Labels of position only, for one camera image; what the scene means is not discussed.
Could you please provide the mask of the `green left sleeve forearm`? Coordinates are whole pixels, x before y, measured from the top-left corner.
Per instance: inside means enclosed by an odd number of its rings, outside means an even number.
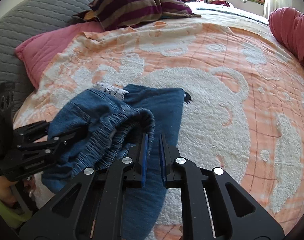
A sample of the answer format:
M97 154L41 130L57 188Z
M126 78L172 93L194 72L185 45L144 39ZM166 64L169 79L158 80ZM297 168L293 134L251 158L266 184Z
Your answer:
M10 228L17 229L32 217L32 211L26 211L20 214L18 210L6 206L0 200L0 216Z

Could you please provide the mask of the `left hand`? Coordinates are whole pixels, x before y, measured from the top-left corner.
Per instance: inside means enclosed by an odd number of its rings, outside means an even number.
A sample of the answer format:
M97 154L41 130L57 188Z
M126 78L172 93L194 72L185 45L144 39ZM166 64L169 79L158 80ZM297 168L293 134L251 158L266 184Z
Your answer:
M4 176L0 176L0 200L9 207L12 207L17 202L17 198L11 190L11 186L16 183L17 181L9 181ZM24 180L24 188L29 194L32 194L35 191L36 180L34 176Z

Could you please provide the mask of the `right hand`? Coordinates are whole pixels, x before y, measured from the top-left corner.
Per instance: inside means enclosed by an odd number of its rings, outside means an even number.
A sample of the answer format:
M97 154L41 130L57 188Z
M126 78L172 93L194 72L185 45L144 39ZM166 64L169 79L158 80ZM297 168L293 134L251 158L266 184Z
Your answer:
M179 239L179 240L184 240L184 237L183 237L183 227L182 227L182 225L180 225L180 226L178 227L178 229L179 229L179 231L180 231L180 233L181 233L181 236L180 236L180 239Z

